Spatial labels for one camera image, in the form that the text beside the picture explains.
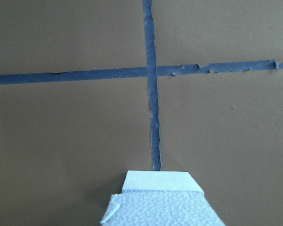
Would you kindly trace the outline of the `light blue foam block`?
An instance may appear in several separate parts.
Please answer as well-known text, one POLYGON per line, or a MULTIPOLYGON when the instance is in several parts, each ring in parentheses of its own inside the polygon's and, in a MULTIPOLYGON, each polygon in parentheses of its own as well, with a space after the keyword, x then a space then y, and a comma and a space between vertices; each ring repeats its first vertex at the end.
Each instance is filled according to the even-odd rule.
POLYGON ((204 194, 202 188, 188 172, 129 170, 125 177, 122 193, 144 191, 179 191, 204 194))

